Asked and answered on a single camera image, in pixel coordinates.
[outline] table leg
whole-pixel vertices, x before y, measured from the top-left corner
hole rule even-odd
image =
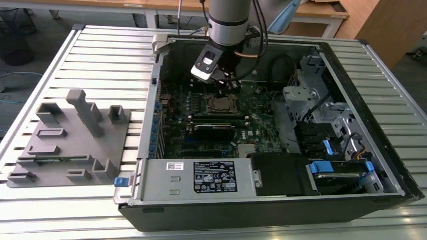
[[[331,20],[331,23],[327,25],[327,28],[324,30],[324,33],[323,33],[323,38],[327,38],[327,39],[332,39],[335,38],[335,35],[340,29],[340,26],[343,24],[343,19],[340,18],[335,18]]]
[[[174,24],[172,15],[167,15],[167,24]]]
[[[61,17],[60,17],[60,11],[59,11],[59,10],[49,10],[48,12],[51,13],[52,18],[53,18],[55,20],[57,20],[57,19],[61,18]]]
[[[150,10],[146,9],[146,17],[147,17],[147,25],[150,29],[158,29],[159,25],[158,25],[158,21],[156,21],[156,11],[155,10]]]
[[[144,14],[132,14],[134,16],[134,22],[135,22],[135,26],[138,28],[147,28],[147,18]]]

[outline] blue tab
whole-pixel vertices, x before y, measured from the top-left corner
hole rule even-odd
[[[323,144],[324,144],[324,146],[326,146],[327,154],[328,154],[330,156],[332,156],[332,155],[334,155],[334,151],[332,151],[332,148],[331,148],[330,141],[328,141],[328,140],[324,140],[324,141],[323,141]]]
[[[311,173],[312,173],[312,174],[316,174],[316,173],[318,173],[318,168],[316,168],[316,166],[315,166],[314,163],[310,164],[310,170],[311,170]]]
[[[310,170],[312,174],[334,173],[334,167],[330,161],[314,161],[310,164]]]
[[[366,162],[366,167],[367,167],[367,170],[368,170],[370,172],[374,172],[375,167],[374,167],[372,162],[367,161],[367,162]]]
[[[113,186],[116,188],[127,188],[130,186],[130,179],[127,177],[116,177],[113,180]]]

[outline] white label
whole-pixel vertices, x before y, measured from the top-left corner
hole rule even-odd
[[[167,171],[184,171],[184,163],[183,162],[168,162],[166,170]]]
[[[142,8],[143,5],[140,4],[123,4],[125,7]]]
[[[344,19],[347,17],[346,16],[339,16],[339,15],[332,15],[331,18],[334,18],[334,19]]]

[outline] motherboard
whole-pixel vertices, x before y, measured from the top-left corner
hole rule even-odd
[[[163,84],[164,158],[235,159],[283,152],[271,107],[280,98],[280,92],[255,82],[226,94],[194,79]]]

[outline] white cable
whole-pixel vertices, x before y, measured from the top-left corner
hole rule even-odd
[[[183,0],[179,0],[179,8],[178,8],[178,35],[182,35],[182,8],[183,8]]]

